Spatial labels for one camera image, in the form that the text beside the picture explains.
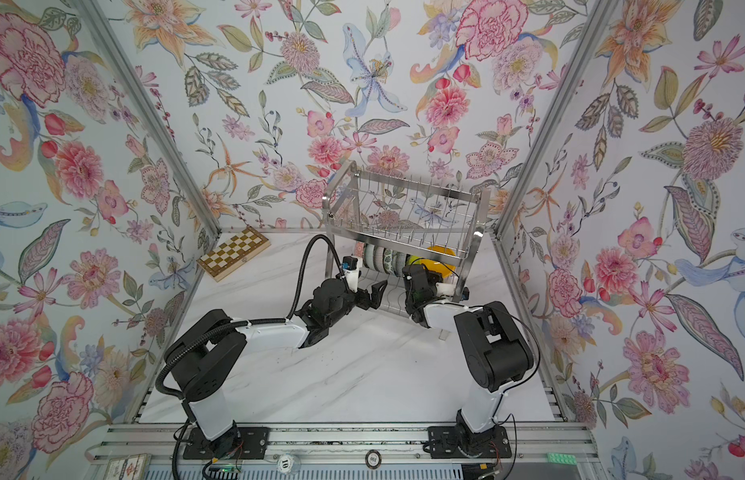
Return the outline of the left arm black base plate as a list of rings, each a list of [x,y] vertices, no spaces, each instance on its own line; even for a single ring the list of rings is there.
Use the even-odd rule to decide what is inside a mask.
[[[264,460],[268,447],[268,427],[237,427],[216,440],[208,440],[202,429],[192,428],[182,452],[184,460]]]

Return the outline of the dark blue floral bowl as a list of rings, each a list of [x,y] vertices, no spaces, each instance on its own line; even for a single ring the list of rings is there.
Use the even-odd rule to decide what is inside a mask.
[[[402,277],[404,267],[408,264],[408,258],[409,254],[406,254],[404,252],[394,252],[393,253],[393,272],[394,276]]]

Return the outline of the pale green ceramic bowl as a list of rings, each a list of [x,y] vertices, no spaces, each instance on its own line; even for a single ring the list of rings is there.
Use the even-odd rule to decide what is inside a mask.
[[[366,265],[366,268],[372,269],[372,271],[377,271],[376,252],[377,246],[373,244],[366,244],[364,246],[364,265]]]

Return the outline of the two-tier steel dish rack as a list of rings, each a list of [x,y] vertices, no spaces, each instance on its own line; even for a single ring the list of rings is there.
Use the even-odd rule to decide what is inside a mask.
[[[390,176],[350,161],[336,172],[322,196],[322,220],[332,239],[344,238],[422,257],[418,264],[440,273],[442,283],[467,286],[489,223],[491,188],[464,187],[431,178]],[[387,280],[382,308],[406,313],[404,277],[366,268],[360,287]]]

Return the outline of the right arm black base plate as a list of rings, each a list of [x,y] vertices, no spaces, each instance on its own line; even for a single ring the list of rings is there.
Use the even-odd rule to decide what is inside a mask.
[[[483,433],[474,433],[458,425],[430,426],[423,450],[432,459],[511,459],[512,443],[507,430],[493,426]]]

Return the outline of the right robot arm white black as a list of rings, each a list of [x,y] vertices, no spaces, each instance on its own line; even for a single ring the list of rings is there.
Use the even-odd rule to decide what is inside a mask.
[[[455,431],[460,448],[476,455],[499,433],[498,413],[506,394],[522,384],[536,365],[517,322],[504,304],[466,306],[450,300],[442,275],[422,264],[403,269],[406,312],[426,328],[454,333],[474,384],[458,411]]]

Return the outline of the green leaf pattern bowl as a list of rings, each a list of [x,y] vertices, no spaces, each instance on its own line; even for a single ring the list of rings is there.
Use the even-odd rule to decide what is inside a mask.
[[[389,249],[389,248],[384,249],[383,266],[384,266],[384,272],[386,272],[386,274],[393,274],[395,271],[394,257],[395,257],[395,254],[392,249]]]

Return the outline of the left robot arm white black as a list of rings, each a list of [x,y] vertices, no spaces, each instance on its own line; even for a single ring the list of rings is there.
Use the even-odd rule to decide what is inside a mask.
[[[242,354],[315,346],[352,310],[379,308],[387,286],[384,280],[369,290],[354,291],[346,281],[330,278],[288,319],[234,320],[224,310],[214,309],[170,346],[156,390],[180,400],[188,420],[204,438],[218,441],[236,427],[222,386]]]

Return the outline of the pink striped ceramic bowl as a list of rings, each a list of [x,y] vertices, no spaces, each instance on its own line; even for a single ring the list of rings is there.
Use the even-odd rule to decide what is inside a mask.
[[[381,272],[381,273],[386,272],[386,267],[385,267],[385,262],[384,262],[385,253],[386,253],[386,249],[384,247],[376,246],[374,249],[374,268],[378,272]]]

